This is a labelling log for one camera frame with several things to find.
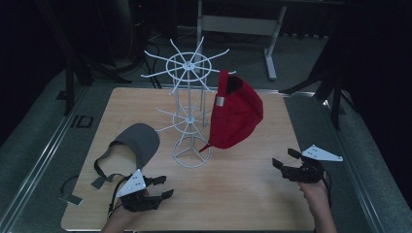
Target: wooden table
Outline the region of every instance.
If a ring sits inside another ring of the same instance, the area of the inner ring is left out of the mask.
[[[109,100],[84,167],[73,191],[84,199],[68,205],[61,226],[69,231],[99,230],[106,222],[108,206],[119,179],[101,189],[90,184],[97,178],[93,162],[128,126],[143,122],[155,129],[171,125],[174,112],[171,89],[116,88]],[[185,92],[180,91],[181,99]],[[207,93],[207,109],[215,93]],[[245,141],[228,149],[212,148],[209,160],[198,168],[185,168],[173,157],[181,133],[175,128],[158,132],[160,147],[143,168],[147,177],[167,176],[165,184],[149,186],[151,195],[175,189],[157,211],[140,213],[129,226],[136,231],[160,230],[311,230],[314,227],[306,200],[296,183],[282,178],[272,166],[275,157],[290,166],[300,163],[287,155],[299,150],[283,97],[260,93],[264,119]],[[203,130],[208,139],[209,127]],[[106,174],[129,175],[136,170],[128,147],[116,146],[100,164]]]

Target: gray cap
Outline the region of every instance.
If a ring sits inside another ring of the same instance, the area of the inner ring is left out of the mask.
[[[126,145],[130,147],[136,155],[136,170],[142,169],[155,155],[158,146],[160,145],[160,139],[155,130],[145,123],[136,123],[119,134],[119,136],[110,143],[106,152],[101,155],[96,161],[94,161],[94,169],[100,176],[91,185],[96,188],[100,188],[105,181],[111,182],[115,175],[112,174],[107,177],[98,165],[98,160],[110,155],[112,146]]]

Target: white wire rack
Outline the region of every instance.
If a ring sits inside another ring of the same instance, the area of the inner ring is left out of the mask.
[[[203,38],[197,46],[195,52],[181,52],[170,40],[170,43],[177,51],[176,54],[169,58],[157,56],[145,51],[145,54],[166,61],[164,71],[142,75],[143,78],[150,78],[162,74],[168,74],[173,79],[173,89],[171,95],[175,97],[176,111],[167,112],[157,107],[157,110],[163,114],[172,116],[172,124],[157,129],[163,131],[169,128],[175,128],[182,133],[181,138],[176,142],[173,148],[175,160],[182,166],[188,168],[199,167],[206,163],[210,157],[210,149],[199,152],[199,149],[207,144],[202,135],[202,130],[208,125],[207,115],[212,111],[206,111],[206,91],[212,91],[207,86],[207,77],[212,73],[219,73],[219,70],[212,68],[211,60],[225,55],[229,52],[226,50],[212,57],[206,57],[199,53]],[[193,83],[200,83],[200,89],[193,89]],[[185,91],[185,100],[181,99],[180,91]]]

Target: red cap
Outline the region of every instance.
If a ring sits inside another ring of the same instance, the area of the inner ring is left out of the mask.
[[[239,77],[222,70],[213,106],[210,138],[200,152],[228,149],[249,137],[263,119],[263,103],[255,90]]]

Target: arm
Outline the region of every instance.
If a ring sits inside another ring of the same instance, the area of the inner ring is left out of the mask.
[[[118,208],[112,212],[109,220],[101,230],[102,233],[122,233],[127,225],[139,215],[139,213],[132,213],[123,207],[119,207],[120,205],[121,200],[119,199],[116,204]]]
[[[315,220],[317,233],[337,232],[333,217],[330,211],[327,190],[322,181],[317,183],[297,183],[304,197],[309,204],[309,211]]]

